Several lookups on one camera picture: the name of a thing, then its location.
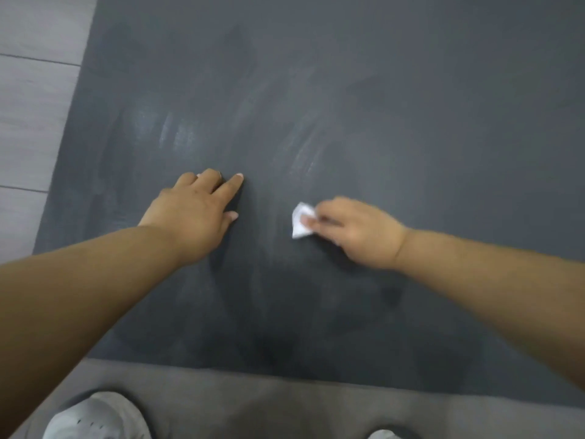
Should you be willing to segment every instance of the white tissue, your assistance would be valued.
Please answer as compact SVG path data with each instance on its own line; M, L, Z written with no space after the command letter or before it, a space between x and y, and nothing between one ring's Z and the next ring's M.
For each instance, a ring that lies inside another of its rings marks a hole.
M308 229L305 225L301 223L301 215L308 215L309 217L316 217L317 214L315 213L315 208L306 203L299 203L294 211L292 212L293 216L293 239L299 239L301 237L310 236L313 232Z

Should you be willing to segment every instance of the grout line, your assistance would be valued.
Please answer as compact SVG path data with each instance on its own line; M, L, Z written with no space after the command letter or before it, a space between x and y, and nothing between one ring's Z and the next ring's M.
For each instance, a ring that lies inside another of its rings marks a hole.
M0 57L23 58L25 60L42 61L42 62L45 62L45 63L63 64L65 66L75 66L76 68L81 67L80 64L75 64L75 63L65 63L63 61L47 60L47 59L44 59L44 58L24 57L22 55L4 54L2 52L0 52Z
M7 189L7 190L18 190L18 191L29 191L29 192L41 192L43 194L48 194L48 191L41 191L41 190L32 190L30 188L21 188L20 186L4 186L0 185L0 189Z

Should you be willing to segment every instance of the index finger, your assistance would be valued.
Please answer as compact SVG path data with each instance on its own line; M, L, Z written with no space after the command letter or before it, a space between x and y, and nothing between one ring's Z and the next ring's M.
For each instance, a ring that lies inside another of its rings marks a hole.
M333 220L341 224L350 219L351 211L350 200L344 198L325 200L315 207L315 212L319 218Z
M231 199L238 193L240 187L244 183L244 175L243 174L236 174L235 176L231 177L226 183L221 185L215 192L212 194L215 197L218 197L223 206L227 206Z

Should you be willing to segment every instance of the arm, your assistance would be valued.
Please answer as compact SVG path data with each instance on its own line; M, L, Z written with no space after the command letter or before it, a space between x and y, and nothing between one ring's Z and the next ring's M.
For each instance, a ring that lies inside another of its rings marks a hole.
M137 228L0 266L0 437L7 437L117 320L221 242L243 181L183 174Z
M317 213L329 221L305 224L349 258L427 285L585 389L584 264L408 229L346 198L319 204Z

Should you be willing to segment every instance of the floor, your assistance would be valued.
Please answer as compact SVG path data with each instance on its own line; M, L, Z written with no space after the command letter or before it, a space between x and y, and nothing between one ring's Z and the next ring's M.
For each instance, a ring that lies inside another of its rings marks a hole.
M0 0L0 263L32 252L95 2ZM138 398L157 437L360 438L392 422L425 438L585 435L567 407L87 359L14 437L40 438L98 387Z

